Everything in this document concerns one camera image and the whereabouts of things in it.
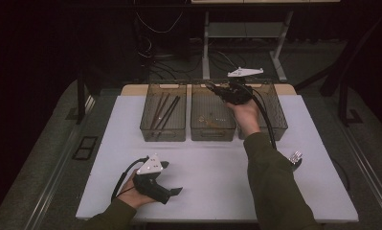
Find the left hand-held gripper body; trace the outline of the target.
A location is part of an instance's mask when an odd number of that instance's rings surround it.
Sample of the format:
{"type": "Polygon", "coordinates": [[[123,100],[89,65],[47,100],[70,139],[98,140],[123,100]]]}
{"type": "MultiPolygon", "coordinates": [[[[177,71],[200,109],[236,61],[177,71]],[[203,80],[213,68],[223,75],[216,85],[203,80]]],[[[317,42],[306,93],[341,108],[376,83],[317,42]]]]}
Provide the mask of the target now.
{"type": "Polygon", "coordinates": [[[157,183],[157,178],[163,171],[157,154],[151,155],[136,171],[133,178],[135,189],[142,195],[166,204],[171,195],[170,191],[157,183]]]}

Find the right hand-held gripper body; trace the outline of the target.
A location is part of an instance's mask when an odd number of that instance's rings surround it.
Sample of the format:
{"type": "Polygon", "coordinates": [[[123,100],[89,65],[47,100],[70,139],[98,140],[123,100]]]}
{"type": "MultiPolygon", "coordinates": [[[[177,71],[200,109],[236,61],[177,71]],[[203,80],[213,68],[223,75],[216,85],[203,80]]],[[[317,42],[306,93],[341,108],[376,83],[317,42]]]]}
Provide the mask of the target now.
{"type": "Polygon", "coordinates": [[[262,74],[263,69],[251,69],[238,67],[228,74],[229,80],[221,83],[216,89],[221,88],[224,102],[230,104],[245,104],[252,99],[252,87],[246,84],[248,76],[262,74]]]}

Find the clear grey plastic bin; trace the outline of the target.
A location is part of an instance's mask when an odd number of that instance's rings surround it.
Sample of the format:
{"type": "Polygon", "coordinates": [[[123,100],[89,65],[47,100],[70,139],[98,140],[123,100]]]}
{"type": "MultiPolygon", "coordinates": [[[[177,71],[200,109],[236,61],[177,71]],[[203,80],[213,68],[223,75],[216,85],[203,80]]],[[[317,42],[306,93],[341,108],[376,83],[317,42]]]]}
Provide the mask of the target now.
{"type": "Polygon", "coordinates": [[[232,112],[202,81],[191,85],[191,139],[193,141],[231,142],[236,131],[232,112]],[[197,119],[204,116],[222,128],[207,127],[197,119]]]}
{"type": "Polygon", "coordinates": [[[249,80],[246,84],[252,87],[252,99],[253,96],[258,99],[270,122],[274,139],[279,141],[288,129],[288,124],[273,82],[270,80],[249,80]]]}
{"type": "Polygon", "coordinates": [[[182,80],[154,80],[148,85],[140,130],[146,142],[184,142],[186,140],[187,84],[182,80]],[[164,129],[151,129],[151,121],[162,93],[170,93],[165,107],[175,96],[180,100],[164,129]]]}

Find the black chopstick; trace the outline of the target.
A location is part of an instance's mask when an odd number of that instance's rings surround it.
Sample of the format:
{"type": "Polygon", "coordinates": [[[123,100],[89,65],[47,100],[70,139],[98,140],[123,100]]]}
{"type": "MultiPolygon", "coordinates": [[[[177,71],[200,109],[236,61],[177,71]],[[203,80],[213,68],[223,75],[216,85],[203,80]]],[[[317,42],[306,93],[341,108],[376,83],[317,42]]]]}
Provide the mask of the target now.
{"type": "Polygon", "coordinates": [[[157,124],[156,129],[164,129],[165,128],[165,125],[168,122],[169,117],[171,116],[171,114],[172,114],[174,108],[176,107],[176,105],[178,104],[179,100],[180,100],[179,96],[176,96],[174,98],[172,103],[169,105],[169,108],[167,109],[167,111],[163,115],[161,121],[157,124]]]}
{"type": "Polygon", "coordinates": [[[175,96],[173,100],[170,102],[168,107],[165,107],[167,101],[169,100],[169,96],[165,97],[163,104],[158,107],[156,111],[156,121],[151,126],[153,129],[164,129],[166,123],[169,120],[170,114],[173,112],[173,109],[176,107],[179,97],[175,96]]]}

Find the person's left hand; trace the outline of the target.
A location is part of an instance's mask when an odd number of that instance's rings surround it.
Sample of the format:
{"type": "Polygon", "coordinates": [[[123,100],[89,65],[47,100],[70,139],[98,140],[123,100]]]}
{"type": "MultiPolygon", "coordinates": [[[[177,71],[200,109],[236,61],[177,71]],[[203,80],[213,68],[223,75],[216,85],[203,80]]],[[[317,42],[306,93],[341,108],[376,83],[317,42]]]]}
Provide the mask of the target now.
{"type": "Polygon", "coordinates": [[[118,199],[125,202],[127,205],[134,209],[139,209],[140,207],[154,202],[154,199],[146,195],[140,194],[134,186],[133,178],[136,172],[133,172],[131,176],[123,184],[121,190],[118,194],[118,199]]]}

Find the person's right hand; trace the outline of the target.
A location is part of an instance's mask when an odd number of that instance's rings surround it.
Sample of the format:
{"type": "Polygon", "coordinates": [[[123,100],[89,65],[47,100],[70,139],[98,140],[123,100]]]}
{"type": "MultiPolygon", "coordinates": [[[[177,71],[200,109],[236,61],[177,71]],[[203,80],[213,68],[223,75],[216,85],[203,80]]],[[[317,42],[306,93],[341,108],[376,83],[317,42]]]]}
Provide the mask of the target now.
{"type": "Polygon", "coordinates": [[[233,110],[236,122],[245,137],[260,132],[258,123],[259,109],[253,100],[238,105],[226,103],[226,106],[233,110]]]}

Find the white table cover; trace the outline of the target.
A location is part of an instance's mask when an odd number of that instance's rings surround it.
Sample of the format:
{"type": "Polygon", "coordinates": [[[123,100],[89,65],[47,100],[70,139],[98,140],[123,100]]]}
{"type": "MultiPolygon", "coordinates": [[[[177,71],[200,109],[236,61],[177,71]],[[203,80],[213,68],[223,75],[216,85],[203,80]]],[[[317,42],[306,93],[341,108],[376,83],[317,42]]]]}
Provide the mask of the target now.
{"type": "MultiPolygon", "coordinates": [[[[320,135],[300,96],[282,96],[288,129],[277,143],[284,156],[298,151],[303,162],[294,172],[305,202],[320,223],[358,220],[357,211],[336,172],[320,135]]],[[[158,182],[178,188],[167,204],[139,209],[139,222],[250,222],[256,213],[247,179],[247,156],[240,139],[231,142],[147,142],[140,131],[145,99],[120,96],[112,110],[92,171],[76,212],[89,219],[109,205],[126,168],[137,159],[156,154],[168,167],[158,182]]]]}

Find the white standing desk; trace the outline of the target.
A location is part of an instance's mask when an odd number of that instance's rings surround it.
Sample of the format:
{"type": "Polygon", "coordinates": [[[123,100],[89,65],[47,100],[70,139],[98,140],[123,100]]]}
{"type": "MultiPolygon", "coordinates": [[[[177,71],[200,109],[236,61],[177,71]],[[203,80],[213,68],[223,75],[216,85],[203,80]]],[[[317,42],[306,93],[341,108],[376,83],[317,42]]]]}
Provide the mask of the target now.
{"type": "Polygon", "coordinates": [[[203,54],[202,54],[202,73],[203,79],[211,77],[209,40],[211,38],[275,38],[277,46],[269,52],[269,56],[275,68],[275,72],[280,81],[286,82],[287,77],[282,69],[280,54],[295,10],[293,7],[311,7],[320,4],[337,4],[340,0],[191,0],[193,7],[207,7],[204,16],[203,34],[203,54]],[[281,21],[275,22],[212,22],[210,15],[213,8],[228,10],[241,9],[242,12],[258,8],[268,7],[266,12],[275,7],[286,10],[285,16],[281,21]]]}

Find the black metal stand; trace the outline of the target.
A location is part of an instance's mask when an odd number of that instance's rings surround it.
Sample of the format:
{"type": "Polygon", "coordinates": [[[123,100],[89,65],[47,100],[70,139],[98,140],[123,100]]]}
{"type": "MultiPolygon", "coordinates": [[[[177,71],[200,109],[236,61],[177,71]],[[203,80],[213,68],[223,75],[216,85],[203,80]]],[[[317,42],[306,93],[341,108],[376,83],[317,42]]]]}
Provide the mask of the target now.
{"type": "Polygon", "coordinates": [[[79,71],[77,77],[77,87],[78,87],[78,118],[77,124],[79,125],[85,116],[85,84],[83,72],[79,71]]]}
{"type": "Polygon", "coordinates": [[[362,124],[363,120],[355,109],[348,108],[348,82],[342,80],[340,83],[338,117],[345,127],[350,124],[362,124]]]}

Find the black floor frame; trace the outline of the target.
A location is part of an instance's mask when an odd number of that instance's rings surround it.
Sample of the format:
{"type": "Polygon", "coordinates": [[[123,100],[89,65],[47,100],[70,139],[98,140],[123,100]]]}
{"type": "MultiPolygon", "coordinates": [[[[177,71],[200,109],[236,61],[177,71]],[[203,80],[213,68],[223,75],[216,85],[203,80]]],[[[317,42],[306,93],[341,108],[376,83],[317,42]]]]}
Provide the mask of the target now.
{"type": "Polygon", "coordinates": [[[74,160],[88,160],[94,151],[97,140],[97,136],[83,136],[72,158],[74,160]]]}

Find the metal floor rail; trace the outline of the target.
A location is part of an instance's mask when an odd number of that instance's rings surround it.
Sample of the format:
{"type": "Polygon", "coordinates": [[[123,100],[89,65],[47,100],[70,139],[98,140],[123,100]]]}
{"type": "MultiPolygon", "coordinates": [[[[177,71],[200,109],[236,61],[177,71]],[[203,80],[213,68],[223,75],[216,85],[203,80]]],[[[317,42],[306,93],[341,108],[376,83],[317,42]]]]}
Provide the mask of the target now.
{"type": "Polygon", "coordinates": [[[31,198],[33,209],[28,214],[23,230],[38,230],[85,129],[86,113],[91,112],[94,103],[92,96],[85,97],[85,116],[78,125],[78,101],[69,103],[66,98],[59,100],[26,163],[31,186],[36,191],[31,198]]]}
{"type": "Polygon", "coordinates": [[[346,141],[350,147],[351,155],[359,167],[362,175],[365,177],[374,197],[376,198],[380,208],[382,209],[382,182],[378,178],[375,170],[371,166],[370,161],[361,149],[359,143],[355,140],[354,135],[347,126],[340,125],[340,129],[344,134],[346,141]]]}

